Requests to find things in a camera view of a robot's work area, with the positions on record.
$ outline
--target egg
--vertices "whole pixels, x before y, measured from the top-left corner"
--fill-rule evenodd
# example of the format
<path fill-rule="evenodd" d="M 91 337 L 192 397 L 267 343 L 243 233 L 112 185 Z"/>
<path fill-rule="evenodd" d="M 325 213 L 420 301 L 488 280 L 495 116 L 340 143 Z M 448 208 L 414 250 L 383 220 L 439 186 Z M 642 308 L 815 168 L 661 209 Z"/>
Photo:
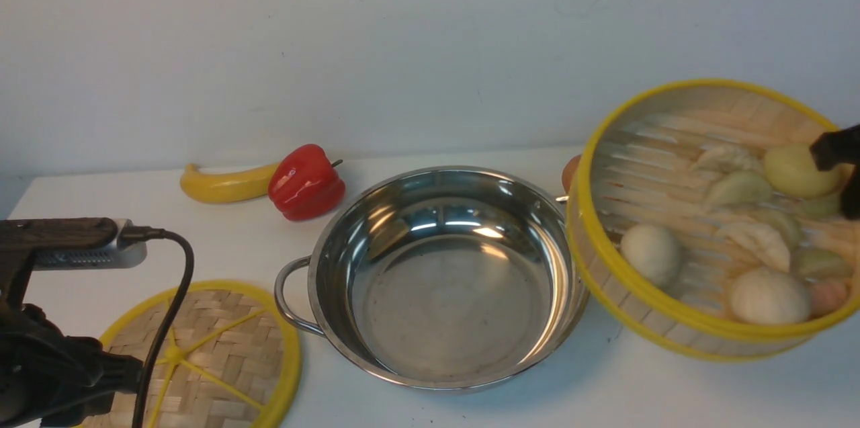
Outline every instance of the egg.
<path fill-rule="evenodd" d="M 639 223 L 621 237 L 621 254 L 658 288 L 675 281 L 683 262 L 681 245 L 666 227 Z"/>
<path fill-rule="evenodd" d="M 576 173 L 576 168 L 580 165 L 580 158 L 581 156 L 574 156 L 562 170 L 562 188 L 564 188 L 565 194 L 570 192 L 570 184 L 574 181 L 574 174 Z"/>

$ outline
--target handle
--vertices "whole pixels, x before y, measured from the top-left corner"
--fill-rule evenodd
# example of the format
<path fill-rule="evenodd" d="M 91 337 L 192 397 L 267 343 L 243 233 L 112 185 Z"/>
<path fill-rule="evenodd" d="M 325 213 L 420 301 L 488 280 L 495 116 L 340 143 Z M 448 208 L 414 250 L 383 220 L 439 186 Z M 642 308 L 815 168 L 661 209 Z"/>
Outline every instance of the handle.
<path fill-rule="evenodd" d="M 293 260 L 287 265 L 284 265 L 283 269 L 280 269 L 280 272 L 277 273 L 277 277 L 274 279 L 274 303 L 277 306 L 277 311 L 280 312 L 286 321 L 292 324 L 293 327 L 301 329 L 305 333 L 325 337 L 325 333 L 320 329 L 319 324 L 310 322 L 309 320 L 304 320 L 303 318 L 298 317 L 298 315 L 295 315 L 294 312 L 292 312 L 292 309 L 290 309 L 290 306 L 286 305 L 286 299 L 284 298 L 284 282 L 286 281 L 286 278 L 289 277 L 292 272 L 295 272 L 298 269 L 303 269 L 308 265 L 310 265 L 310 257 L 301 257 L 301 259 Z"/>

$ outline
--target woven bamboo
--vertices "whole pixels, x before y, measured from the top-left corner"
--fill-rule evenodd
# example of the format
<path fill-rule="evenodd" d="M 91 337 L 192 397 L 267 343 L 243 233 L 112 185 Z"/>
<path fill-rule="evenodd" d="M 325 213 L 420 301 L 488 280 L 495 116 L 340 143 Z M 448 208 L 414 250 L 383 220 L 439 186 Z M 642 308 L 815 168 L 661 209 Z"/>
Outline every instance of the woven bamboo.
<path fill-rule="evenodd" d="M 759 260 L 714 239 L 725 223 L 742 220 L 727 208 L 703 213 L 701 201 L 718 173 L 690 171 L 708 147 L 735 144 L 761 158 L 766 149 L 809 144 L 835 127 L 784 95 L 738 82 L 706 79 L 666 85 L 621 107 L 589 141 L 568 204 L 568 237 L 580 274 L 596 299 L 643 337 L 708 360 L 768 357 L 811 339 L 860 308 L 857 288 L 841 309 L 791 326 L 735 320 L 725 292 Z M 769 205 L 790 211 L 797 200 L 776 195 Z M 639 222 L 672 229 L 687 251 L 675 291 L 664 293 L 638 275 L 617 251 Z M 841 254 L 860 285 L 860 222 L 806 220 L 807 245 Z"/>
<path fill-rule="evenodd" d="M 102 339 L 144 359 L 172 296 L 132 309 Z M 150 382 L 144 426 L 277 426 L 298 387 L 298 336 L 277 317 L 271 294 L 237 282 L 202 282 L 182 302 Z M 128 427 L 134 394 L 117 394 L 92 428 Z"/>

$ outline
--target red bell pepper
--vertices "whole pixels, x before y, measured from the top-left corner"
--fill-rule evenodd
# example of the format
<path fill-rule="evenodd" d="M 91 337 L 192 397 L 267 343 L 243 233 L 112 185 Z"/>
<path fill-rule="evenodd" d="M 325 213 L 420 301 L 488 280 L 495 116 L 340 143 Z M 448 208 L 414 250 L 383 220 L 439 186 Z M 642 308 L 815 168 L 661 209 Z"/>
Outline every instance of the red bell pepper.
<path fill-rule="evenodd" d="M 305 144 L 284 158 L 269 181 L 268 196 L 291 222 L 310 220 L 332 210 L 347 192 L 336 165 L 322 147 Z"/>

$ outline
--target banana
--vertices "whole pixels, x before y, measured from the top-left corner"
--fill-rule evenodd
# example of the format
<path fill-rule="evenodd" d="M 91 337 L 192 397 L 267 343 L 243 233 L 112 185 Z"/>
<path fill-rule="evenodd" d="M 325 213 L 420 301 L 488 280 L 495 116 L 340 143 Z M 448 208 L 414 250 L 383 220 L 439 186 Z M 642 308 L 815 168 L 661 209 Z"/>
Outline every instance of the banana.
<path fill-rule="evenodd" d="M 205 204 L 228 204 L 266 196 L 271 175 L 280 163 L 225 174 L 200 173 L 196 165 L 187 165 L 179 185 L 189 198 Z"/>

